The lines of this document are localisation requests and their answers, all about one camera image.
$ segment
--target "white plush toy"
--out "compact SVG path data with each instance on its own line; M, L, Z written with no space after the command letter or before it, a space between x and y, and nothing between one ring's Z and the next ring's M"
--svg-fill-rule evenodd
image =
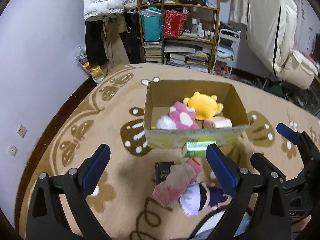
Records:
M164 115L158 120L156 128L163 130L176 130L177 126L169 116Z

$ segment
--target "white wall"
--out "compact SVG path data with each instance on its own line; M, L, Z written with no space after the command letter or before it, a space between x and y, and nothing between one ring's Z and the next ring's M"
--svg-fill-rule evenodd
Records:
M0 207L11 224L38 138L88 77L73 58L84 36L83 0L11 0L0 16ZM24 138L16 133L20 124Z
M320 30L320 20L307 0L302 0L302 3L304 19L302 22L298 49L301 52L308 52L308 54L310 54L311 50L314 48L316 33L318 33ZM230 7L231 0L221 0L220 21L229 22L229 24L232 25L235 30L242 31L241 41L237 50L236 68L253 73L257 76L270 77L271 72L248 47L246 25L236 24L229 21ZM309 48L307 49L310 34L311 42Z

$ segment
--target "carpet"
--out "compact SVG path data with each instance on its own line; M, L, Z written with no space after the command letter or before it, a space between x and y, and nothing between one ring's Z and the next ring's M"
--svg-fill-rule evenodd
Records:
M234 145L223 146L221 150L239 167L257 172L250 165L250 157L254 152L261 152L288 179L297 176L303 163L297 148L276 133L279 122L286 125L297 123L298 130L305 130L319 145L320 128L314 116L262 90L187 68L151 63L118 65L73 112L40 160L24 197L20 215L21 236L25 238L28 205L39 174L60 175L72 167L79 167L101 143L105 143L110 146L111 159L87 202L106 232L119 240L189 237L212 210L206 208L198 217L187 217L178 202L169 208L161 208L151 197L155 187L155 162L183 162L179 149L150 149L143 131L148 82L165 79L228 82L236 88L247 111L250 127L238 136ZM203 171L198 180L208 185L218 184L210 179L211 169L207 161L199 161ZM64 196L61 201L71 229L81 234ZM254 203L253 197L250 205L254 206Z

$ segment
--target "wall outlet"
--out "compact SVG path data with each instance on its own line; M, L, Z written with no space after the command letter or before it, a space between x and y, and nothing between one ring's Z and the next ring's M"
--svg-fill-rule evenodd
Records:
M20 135L22 138L24 138L26 133L27 133L27 129L24 128L24 126L21 124L17 130L17 134Z
M13 157L16 155L18 149L16 147L14 147L13 145L10 145L9 149L8 149L8 153L10 153Z

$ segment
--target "red bag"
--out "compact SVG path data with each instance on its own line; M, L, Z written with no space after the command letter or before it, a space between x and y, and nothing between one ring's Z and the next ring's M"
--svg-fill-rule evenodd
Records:
M164 10L164 35L172 38L179 37L184 30L188 14Z

